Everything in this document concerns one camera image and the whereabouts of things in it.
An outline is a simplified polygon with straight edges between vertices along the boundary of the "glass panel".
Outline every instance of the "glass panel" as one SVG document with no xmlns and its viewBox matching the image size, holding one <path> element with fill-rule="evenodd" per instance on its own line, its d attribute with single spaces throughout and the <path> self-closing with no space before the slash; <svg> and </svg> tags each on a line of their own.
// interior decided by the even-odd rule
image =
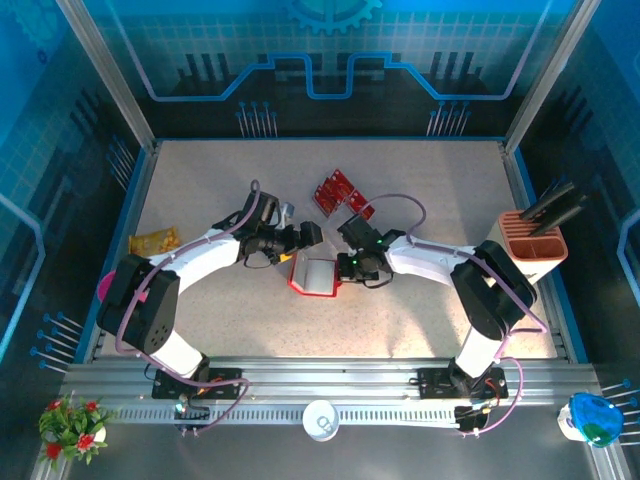
<svg viewBox="0 0 640 480">
<path fill-rule="evenodd" d="M 639 24 L 636 3 L 603 0 L 522 143 L 536 193 L 570 180 L 588 195 L 562 227 L 569 258 L 560 271 L 603 385 L 629 377 L 633 389 L 640 381 Z M 639 450 L 629 448 L 638 478 Z"/>
<path fill-rule="evenodd" d="M 491 136 L 573 1 L 87 5 L 160 137 Z"/>
<path fill-rule="evenodd" d="M 43 318 L 84 323 L 139 147 L 55 2 L 0 1 L 0 63 L 2 473 L 29 478 L 77 338 Z"/>
</svg>

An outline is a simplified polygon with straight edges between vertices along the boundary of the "snack bag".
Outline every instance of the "snack bag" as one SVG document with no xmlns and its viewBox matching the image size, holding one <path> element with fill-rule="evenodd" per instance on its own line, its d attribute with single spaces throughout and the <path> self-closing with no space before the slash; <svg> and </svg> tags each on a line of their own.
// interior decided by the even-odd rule
<svg viewBox="0 0 640 480">
<path fill-rule="evenodd" d="M 129 236 L 129 253 L 150 257 L 170 252 L 181 245 L 178 229 L 166 228 L 146 235 Z"/>
</svg>

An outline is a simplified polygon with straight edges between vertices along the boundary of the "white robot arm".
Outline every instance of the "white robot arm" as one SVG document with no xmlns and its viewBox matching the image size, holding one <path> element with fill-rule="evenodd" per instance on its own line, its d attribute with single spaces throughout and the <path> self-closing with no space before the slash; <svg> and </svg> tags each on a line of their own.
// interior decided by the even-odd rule
<svg viewBox="0 0 640 480">
<path fill-rule="evenodd" d="M 338 231 L 352 252 L 338 255 L 341 282 L 362 283 L 369 288 L 386 285 L 395 274 L 411 274 L 454 287 L 471 323 L 458 355 L 451 359 L 452 389 L 461 397 L 473 397 L 478 385 L 491 375 L 494 360 L 513 326 L 524 313 L 478 262 L 491 266 L 512 293 L 530 307 L 536 292 L 504 249 L 485 241 L 477 247 L 454 247 L 411 237 L 391 230 L 381 235 L 360 215 L 354 215 Z M 379 280 L 380 272 L 386 281 Z"/>
<path fill-rule="evenodd" d="M 178 296 L 194 283 L 224 267 L 246 261 L 260 251 L 272 265 L 280 263 L 300 249 L 322 242 L 322 231 L 313 222 L 300 229 L 287 225 L 293 206 L 279 204 L 276 197 L 259 193 L 256 208 L 241 228 L 224 234 L 239 218 L 249 214 L 254 203 L 252 192 L 244 209 L 216 223 L 202 237 L 178 249 L 142 258 L 124 257 L 115 272 L 98 314 L 98 326 L 117 335 L 124 313 L 143 278 L 167 257 L 174 260 L 152 279 L 126 326 L 124 342 L 149 355 L 180 377 L 207 381 L 208 357 L 189 345 L 173 328 Z"/>
</svg>

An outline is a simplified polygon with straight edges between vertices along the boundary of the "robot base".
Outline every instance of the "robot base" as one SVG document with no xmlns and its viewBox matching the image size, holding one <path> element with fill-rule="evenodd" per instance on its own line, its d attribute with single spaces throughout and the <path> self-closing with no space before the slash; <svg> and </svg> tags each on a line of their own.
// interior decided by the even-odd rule
<svg viewBox="0 0 640 480">
<path fill-rule="evenodd" d="M 471 398 L 473 400 L 491 400 L 496 398 L 496 392 L 500 399 L 509 398 L 509 390 L 505 380 L 504 371 L 501 368 L 491 368 L 479 380 L 475 388 L 471 388 L 470 396 L 463 395 L 451 382 L 450 369 L 444 368 L 419 368 L 418 378 L 412 383 L 418 386 L 420 399 L 455 399 Z"/>
<path fill-rule="evenodd" d="M 239 368 L 210 368 L 207 381 L 231 380 L 242 377 Z M 156 371 L 151 398 L 156 400 L 178 400 L 181 394 L 195 396 L 198 388 L 185 385 L 162 370 Z M 198 395 L 198 400 L 235 400 L 240 395 L 240 384 L 215 387 Z"/>
</svg>

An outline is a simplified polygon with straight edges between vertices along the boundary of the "potted plant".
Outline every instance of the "potted plant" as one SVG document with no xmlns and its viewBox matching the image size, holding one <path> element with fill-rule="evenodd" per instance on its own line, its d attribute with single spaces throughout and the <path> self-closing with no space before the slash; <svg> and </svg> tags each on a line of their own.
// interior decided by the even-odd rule
<svg viewBox="0 0 640 480">
<path fill-rule="evenodd" d="M 110 417 L 97 401 L 81 399 L 80 405 L 74 406 L 70 396 L 54 400 L 40 416 L 40 436 L 46 445 L 40 461 L 50 461 L 56 469 L 63 454 L 67 460 L 84 458 L 88 465 L 98 449 L 107 446 L 104 425 Z"/>
</svg>

